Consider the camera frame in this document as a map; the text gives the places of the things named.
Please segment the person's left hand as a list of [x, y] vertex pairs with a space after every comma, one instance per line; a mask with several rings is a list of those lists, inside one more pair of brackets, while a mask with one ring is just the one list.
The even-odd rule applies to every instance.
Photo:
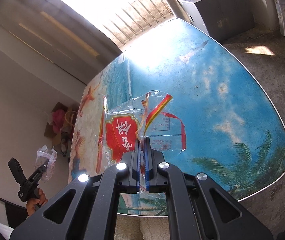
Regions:
[[26, 210], [29, 217], [36, 212], [37, 204], [43, 206], [48, 202], [48, 199], [42, 189], [38, 189], [38, 194], [39, 198], [31, 198], [26, 203]]

